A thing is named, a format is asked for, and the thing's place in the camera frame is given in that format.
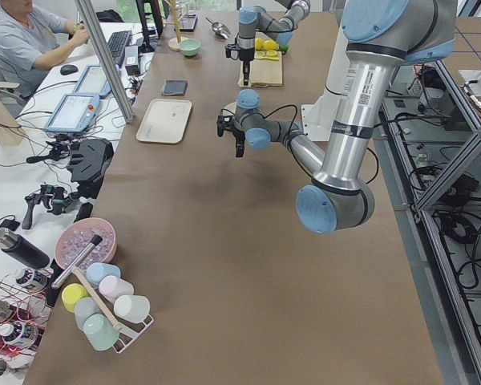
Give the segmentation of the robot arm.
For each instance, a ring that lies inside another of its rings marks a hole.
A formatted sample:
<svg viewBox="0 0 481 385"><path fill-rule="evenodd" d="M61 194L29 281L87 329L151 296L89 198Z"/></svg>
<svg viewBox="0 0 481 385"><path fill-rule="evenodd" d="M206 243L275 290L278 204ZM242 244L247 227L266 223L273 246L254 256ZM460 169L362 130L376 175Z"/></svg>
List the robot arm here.
<svg viewBox="0 0 481 385"><path fill-rule="evenodd" d="M310 12L309 1L279 1L286 8L284 15L276 19L262 6L242 6L238 12L238 33L233 48L242 62L243 85L250 80L250 64L255 57L256 33L261 32L280 46L286 46L300 21Z"/></svg>
<svg viewBox="0 0 481 385"><path fill-rule="evenodd" d="M365 223L374 195L359 171L382 98L394 71L404 64L447 57L454 46L454 1L348 1L340 29L349 67L329 142L319 148L294 120L262 115L258 93L244 89L236 110L219 132L230 131L239 149L283 144L310 173L296 198L301 223L314 233L332 233Z"/></svg>

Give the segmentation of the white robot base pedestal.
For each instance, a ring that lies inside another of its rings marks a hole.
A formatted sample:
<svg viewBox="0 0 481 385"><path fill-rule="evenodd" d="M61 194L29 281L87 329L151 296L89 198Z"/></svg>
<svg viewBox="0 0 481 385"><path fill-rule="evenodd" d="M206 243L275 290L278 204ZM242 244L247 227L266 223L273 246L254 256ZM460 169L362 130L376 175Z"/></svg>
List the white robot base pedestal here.
<svg viewBox="0 0 481 385"><path fill-rule="evenodd" d="M347 71L350 67L350 61L346 56L347 39L339 26L337 16L334 16L331 25L331 29L337 33L337 36L333 53L330 55L324 92L315 103L301 106L301 122L304 132L314 142L329 140L339 102L347 95L344 88Z"/></svg>

